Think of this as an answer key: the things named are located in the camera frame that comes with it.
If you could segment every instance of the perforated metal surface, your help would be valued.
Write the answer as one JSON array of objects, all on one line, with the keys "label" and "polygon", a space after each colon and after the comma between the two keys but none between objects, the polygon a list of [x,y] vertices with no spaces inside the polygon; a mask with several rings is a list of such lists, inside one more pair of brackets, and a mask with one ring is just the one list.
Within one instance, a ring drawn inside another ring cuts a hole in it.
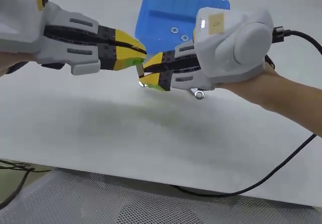
[{"label": "perforated metal surface", "polygon": [[322,218],[307,206],[250,197],[191,199],[168,185],[54,170],[0,212],[0,223],[322,223]]}]

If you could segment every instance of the blue tray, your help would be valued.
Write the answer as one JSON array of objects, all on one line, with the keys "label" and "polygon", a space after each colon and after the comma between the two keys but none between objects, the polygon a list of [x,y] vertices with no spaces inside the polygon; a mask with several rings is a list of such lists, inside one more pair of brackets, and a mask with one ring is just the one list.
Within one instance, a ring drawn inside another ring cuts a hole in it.
[{"label": "blue tray", "polygon": [[[148,54],[173,50],[183,42],[182,35],[192,39],[198,10],[205,7],[230,9],[230,4],[228,0],[143,0],[135,37]],[[172,33],[172,27],[179,32]]]}]

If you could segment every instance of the hand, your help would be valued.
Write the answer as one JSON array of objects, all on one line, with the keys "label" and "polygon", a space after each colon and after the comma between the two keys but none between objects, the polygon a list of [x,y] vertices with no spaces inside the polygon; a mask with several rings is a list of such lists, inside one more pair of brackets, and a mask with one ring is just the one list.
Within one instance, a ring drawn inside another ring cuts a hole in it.
[{"label": "hand", "polygon": [[21,61],[34,61],[32,54],[0,52],[0,77],[8,72],[9,67]]},{"label": "hand", "polygon": [[269,95],[267,88],[274,90],[279,87],[279,80],[283,79],[277,72],[268,64],[265,64],[265,70],[260,75],[244,82],[220,84],[218,87],[227,89],[245,100],[252,102],[262,107],[266,107]]}]

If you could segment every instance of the yellow label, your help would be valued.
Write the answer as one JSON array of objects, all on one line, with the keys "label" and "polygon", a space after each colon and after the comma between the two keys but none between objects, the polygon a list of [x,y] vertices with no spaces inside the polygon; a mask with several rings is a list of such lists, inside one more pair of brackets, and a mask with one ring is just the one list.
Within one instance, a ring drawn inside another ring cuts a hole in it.
[{"label": "yellow label", "polygon": [[224,32],[223,13],[209,15],[209,34],[222,34]]}]

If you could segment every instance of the white backdrop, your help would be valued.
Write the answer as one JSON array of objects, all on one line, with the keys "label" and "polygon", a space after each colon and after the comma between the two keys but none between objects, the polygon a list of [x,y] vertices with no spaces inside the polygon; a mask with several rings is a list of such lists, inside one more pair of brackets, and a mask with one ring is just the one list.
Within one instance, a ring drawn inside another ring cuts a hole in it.
[{"label": "white backdrop", "polygon": [[[51,0],[134,35],[141,0]],[[322,0],[229,0],[322,42]],[[296,37],[272,47],[278,73],[322,88],[322,58]],[[197,101],[142,89],[136,70],[74,77],[35,63],[0,79],[0,158],[233,192],[262,179],[310,132],[225,90]],[[322,206],[322,141],[249,196]]]}]

